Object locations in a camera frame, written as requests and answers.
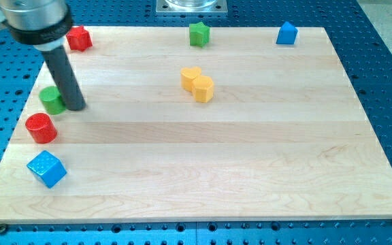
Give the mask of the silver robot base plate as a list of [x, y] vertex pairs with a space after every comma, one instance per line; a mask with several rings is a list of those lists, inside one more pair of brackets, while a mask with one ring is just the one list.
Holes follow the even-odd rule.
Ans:
[[156, 0], [158, 14], [226, 14], [227, 0]]

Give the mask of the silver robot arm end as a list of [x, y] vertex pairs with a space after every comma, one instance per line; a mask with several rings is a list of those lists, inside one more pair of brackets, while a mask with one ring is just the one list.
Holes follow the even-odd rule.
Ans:
[[62, 46], [74, 25], [65, 0], [0, 0], [0, 11], [16, 41], [41, 52]]

